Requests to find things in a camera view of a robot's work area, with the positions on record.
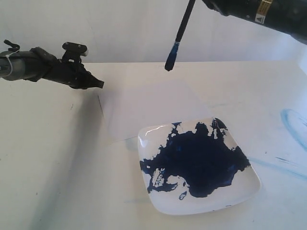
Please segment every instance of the ceramic plate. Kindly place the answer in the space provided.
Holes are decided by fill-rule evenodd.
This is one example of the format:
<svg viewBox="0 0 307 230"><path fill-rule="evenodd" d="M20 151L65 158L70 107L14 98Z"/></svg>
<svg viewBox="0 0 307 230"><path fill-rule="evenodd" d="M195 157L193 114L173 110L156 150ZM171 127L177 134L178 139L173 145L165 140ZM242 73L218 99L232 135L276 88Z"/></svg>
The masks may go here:
<svg viewBox="0 0 307 230"><path fill-rule="evenodd" d="M138 150L151 202L166 214L222 209L251 198L261 187L247 157L217 118L144 128Z"/></svg>

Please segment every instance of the sheet of paper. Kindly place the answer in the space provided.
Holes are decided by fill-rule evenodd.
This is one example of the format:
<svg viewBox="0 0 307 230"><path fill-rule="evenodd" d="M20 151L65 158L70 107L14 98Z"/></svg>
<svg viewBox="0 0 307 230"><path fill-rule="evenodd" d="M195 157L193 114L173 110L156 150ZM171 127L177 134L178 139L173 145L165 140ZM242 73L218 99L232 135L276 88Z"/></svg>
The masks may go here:
<svg viewBox="0 0 307 230"><path fill-rule="evenodd" d="M103 90L99 100L108 131L116 140L135 137L148 126L212 117L183 80L122 91Z"/></svg>

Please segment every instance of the white table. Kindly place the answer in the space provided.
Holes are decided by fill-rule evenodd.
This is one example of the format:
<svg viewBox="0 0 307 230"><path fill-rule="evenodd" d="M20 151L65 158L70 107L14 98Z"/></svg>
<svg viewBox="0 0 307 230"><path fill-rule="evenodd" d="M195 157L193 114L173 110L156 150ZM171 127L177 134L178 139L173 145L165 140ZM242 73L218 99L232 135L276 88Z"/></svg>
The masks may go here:
<svg viewBox="0 0 307 230"><path fill-rule="evenodd" d="M250 157L261 191L216 212L161 214L136 139L108 135L96 90L0 80L0 229L306 229L307 152L280 118L285 108L307 117L307 76L295 63L177 63L170 73L162 63L85 66L105 88L184 79Z"/></svg>

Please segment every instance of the yellow label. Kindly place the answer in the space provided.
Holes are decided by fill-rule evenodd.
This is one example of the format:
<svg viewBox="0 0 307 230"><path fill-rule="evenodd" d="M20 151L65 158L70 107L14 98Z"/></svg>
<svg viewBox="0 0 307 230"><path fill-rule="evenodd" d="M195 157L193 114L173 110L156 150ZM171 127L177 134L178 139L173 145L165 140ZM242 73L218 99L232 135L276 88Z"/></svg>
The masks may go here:
<svg viewBox="0 0 307 230"><path fill-rule="evenodd" d="M267 13L268 13L269 8L271 7L271 4L272 4L273 1L274 0L262 0L260 5L259 5L257 14L267 16Z"/></svg>

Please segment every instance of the warning label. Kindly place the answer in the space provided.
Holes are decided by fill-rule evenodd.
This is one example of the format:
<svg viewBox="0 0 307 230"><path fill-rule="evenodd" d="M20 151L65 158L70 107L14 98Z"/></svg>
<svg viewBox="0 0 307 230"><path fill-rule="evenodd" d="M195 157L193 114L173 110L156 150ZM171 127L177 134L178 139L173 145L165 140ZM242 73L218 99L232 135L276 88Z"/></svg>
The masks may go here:
<svg viewBox="0 0 307 230"><path fill-rule="evenodd" d="M262 0L256 14L255 22L264 24L265 17L271 7L274 0Z"/></svg>

